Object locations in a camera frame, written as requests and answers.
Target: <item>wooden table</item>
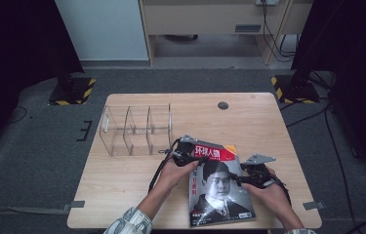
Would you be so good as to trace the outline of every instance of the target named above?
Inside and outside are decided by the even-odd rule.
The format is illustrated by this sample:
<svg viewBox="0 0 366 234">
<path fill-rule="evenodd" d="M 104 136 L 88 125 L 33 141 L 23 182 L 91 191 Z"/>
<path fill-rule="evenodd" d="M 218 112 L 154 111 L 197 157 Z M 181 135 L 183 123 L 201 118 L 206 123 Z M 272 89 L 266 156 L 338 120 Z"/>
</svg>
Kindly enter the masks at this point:
<svg viewBox="0 0 366 234">
<path fill-rule="evenodd" d="M 225 101 L 228 109 L 218 103 Z M 292 206 L 306 227 L 318 228 L 318 210 L 307 211 L 303 203 L 313 198 L 305 180 L 292 141 L 286 130 L 275 97 L 269 93 L 210 94 L 120 94 L 110 95 L 106 105 L 141 106 L 171 103 L 173 136 L 192 137 L 219 144 L 235 144 L 241 161 L 253 153 L 275 157 L 267 165 L 290 190 Z M 97 131 L 80 180 L 75 201 L 83 208 L 72 208 L 67 220 L 70 228 L 106 228 L 146 195 L 149 183 L 164 155 L 109 156 Z M 253 198 L 257 219 L 206 229 L 269 229 L 281 223 L 257 198 Z M 187 229 L 188 179 L 174 188 L 153 221 L 156 229 Z"/>
</svg>

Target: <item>power outlet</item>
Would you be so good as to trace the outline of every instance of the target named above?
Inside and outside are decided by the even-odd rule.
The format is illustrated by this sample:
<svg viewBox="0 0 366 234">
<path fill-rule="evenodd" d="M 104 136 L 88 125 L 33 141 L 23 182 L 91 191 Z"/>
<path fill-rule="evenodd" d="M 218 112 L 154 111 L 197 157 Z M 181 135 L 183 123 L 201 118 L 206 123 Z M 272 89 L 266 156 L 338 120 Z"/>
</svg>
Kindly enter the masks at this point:
<svg viewBox="0 0 366 234">
<path fill-rule="evenodd" d="M 256 0 L 257 6 L 262 6 L 264 3 L 267 6 L 276 6 L 279 5 L 279 0 Z"/>
</svg>

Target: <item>gray carpet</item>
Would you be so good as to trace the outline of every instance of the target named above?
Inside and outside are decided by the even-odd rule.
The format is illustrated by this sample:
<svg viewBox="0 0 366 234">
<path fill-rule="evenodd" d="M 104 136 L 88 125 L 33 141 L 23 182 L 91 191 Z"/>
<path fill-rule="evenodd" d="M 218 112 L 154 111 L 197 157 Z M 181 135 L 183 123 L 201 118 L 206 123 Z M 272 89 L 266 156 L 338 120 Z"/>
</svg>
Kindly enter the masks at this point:
<svg viewBox="0 0 366 234">
<path fill-rule="evenodd" d="M 88 101 L 67 106 L 48 105 L 56 79 L 29 87 L 20 94 L 20 107 L 9 120 L 15 123 L 7 125 L 0 135 L 0 207 L 60 209 L 74 199 L 104 102 L 110 94 L 274 93 L 270 77 L 288 73 L 267 69 L 87 70 L 86 76 L 97 80 Z M 322 97 L 327 97 L 325 90 L 315 87 Z M 316 104 L 279 103 L 279 108 L 287 107 L 282 115 L 288 125 L 321 111 L 327 103 L 327 99 Z M 364 221 L 366 159 L 351 155 L 337 116 L 328 111 L 328 120 L 343 162 L 353 214 L 357 222 Z M 77 141 L 84 135 L 80 130 L 87 127 L 84 121 L 93 121 L 92 128 L 86 141 Z M 339 159 L 323 114 L 288 130 L 315 201 L 327 207 L 320 211 L 323 225 L 317 233 L 346 233 L 353 222 Z M 92 232 L 69 229 L 66 220 L 67 215 L 0 214 L 0 233 Z"/>
</svg>

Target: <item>yellow and black hazard tape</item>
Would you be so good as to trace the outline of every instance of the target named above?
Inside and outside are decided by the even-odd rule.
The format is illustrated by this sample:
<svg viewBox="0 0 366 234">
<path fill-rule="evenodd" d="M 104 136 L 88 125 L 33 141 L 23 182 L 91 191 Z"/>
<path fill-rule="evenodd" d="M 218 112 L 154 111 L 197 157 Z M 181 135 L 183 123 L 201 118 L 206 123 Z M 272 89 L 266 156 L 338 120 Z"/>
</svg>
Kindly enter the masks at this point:
<svg viewBox="0 0 366 234">
<path fill-rule="evenodd" d="M 92 92 L 92 89 L 94 88 L 94 84 L 96 82 L 96 79 L 91 78 L 89 79 L 89 83 L 86 85 L 86 89 L 84 91 L 83 97 L 81 97 L 80 99 L 68 99 L 68 98 L 61 98 L 61 99 L 56 99 L 56 100 L 49 100 L 49 104 L 51 105 L 70 105 L 70 104 L 84 104 L 88 98 L 89 95 Z"/>
<path fill-rule="evenodd" d="M 283 92 L 279 86 L 279 83 L 277 82 L 276 77 L 271 77 L 271 84 L 274 87 L 274 91 L 276 91 L 277 98 L 280 102 L 285 103 L 316 103 L 316 100 L 312 100 L 309 98 L 287 98 L 284 97 Z"/>
</svg>

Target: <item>black curtain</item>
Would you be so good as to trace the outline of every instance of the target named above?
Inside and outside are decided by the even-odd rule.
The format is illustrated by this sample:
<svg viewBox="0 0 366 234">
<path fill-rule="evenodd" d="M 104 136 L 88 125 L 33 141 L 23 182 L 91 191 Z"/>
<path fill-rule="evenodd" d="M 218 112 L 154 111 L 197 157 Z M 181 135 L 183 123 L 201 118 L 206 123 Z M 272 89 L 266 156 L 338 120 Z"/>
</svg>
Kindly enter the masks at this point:
<svg viewBox="0 0 366 234">
<path fill-rule="evenodd" d="M 292 69 L 335 72 L 330 97 L 355 156 L 366 158 L 366 2 L 315 0 Z"/>
<path fill-rule="evenodd" d="M 0 0 L 0 130 L 24 88 L 83 72 L 53 0 Z"/>
</svg>

